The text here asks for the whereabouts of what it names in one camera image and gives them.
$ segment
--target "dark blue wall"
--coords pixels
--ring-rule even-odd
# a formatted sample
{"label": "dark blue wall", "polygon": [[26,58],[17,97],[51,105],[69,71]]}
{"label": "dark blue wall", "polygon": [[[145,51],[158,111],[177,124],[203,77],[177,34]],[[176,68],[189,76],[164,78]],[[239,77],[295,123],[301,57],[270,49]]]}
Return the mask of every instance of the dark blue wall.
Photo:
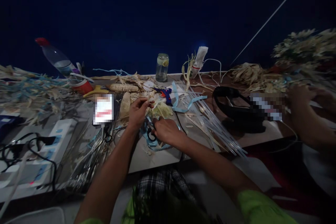
{"label": "dark blue wall", "polygon": [[[158,53],[181,72],[187,54],[228,67],[283,0],[2,0],[0,64],[56,75],[34,38],[46,37],[72,62],[154,74]],[[272,48],[292,31],[335,26],[334,0],[288,0],[238,58],[269,66]],[[204,71],[218,65],[207,62]]]}

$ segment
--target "glass jar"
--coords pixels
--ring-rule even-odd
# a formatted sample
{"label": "glass jar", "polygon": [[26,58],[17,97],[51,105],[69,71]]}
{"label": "glass jar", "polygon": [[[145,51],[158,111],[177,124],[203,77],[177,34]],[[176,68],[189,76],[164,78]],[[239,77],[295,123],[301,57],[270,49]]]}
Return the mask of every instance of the glass jar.
{"label": "glass jar", "polygon": [[168,72],[168,64],[169,64],[169,56],[168,54],[159,54],[156,60],[156,74],[155,78],[158,82],[166,82],[167,81],[167,72]]}

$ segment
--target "corn cob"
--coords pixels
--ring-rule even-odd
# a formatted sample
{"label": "corn cob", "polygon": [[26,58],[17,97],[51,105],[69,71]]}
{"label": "corn cob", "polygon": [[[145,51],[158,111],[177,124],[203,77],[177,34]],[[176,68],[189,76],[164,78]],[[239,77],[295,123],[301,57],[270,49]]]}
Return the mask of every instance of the corn cob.
{"label": "corn cob", "polygon": [[129,84],[119,84],[113,83],[111,85],[106,86],[109,90],[114,92],[138,92],[139,88],[137,86],[129,85]]}

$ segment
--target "yellow clip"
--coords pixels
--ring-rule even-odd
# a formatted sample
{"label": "yellow clip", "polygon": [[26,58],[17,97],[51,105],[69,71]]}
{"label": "yellow clip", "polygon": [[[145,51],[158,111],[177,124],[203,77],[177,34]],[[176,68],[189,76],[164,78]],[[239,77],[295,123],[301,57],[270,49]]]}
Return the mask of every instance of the yellow clip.
{"label": "yellow clip", "polygon": [[83,95],[83,97],[87,97],[89,95],[93,95],[93,94],[106,94],[109,93],[110,91],[105,90],[105,89],[101,89],[100,85],[96,85],[93,91],[90,91],[89,93],[86,93],[85,95]]}

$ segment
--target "glue gun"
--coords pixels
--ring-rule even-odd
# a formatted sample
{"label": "glue gun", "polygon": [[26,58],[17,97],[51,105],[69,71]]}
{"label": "glue gun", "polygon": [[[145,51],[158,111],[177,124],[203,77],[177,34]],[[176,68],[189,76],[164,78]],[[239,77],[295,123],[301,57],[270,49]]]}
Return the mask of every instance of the glue gun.
{"label": "glue gun", "polygon": [[161,92],[161,96],[166,98],[166,104],[168,106],[172,105],[172,101],[171,101],[171,98],[170,98],[170,95],[169,95],[172,92],[172,89],[157,89],[157,88],[154,88],[154,90],[158,91],[158,92]]}

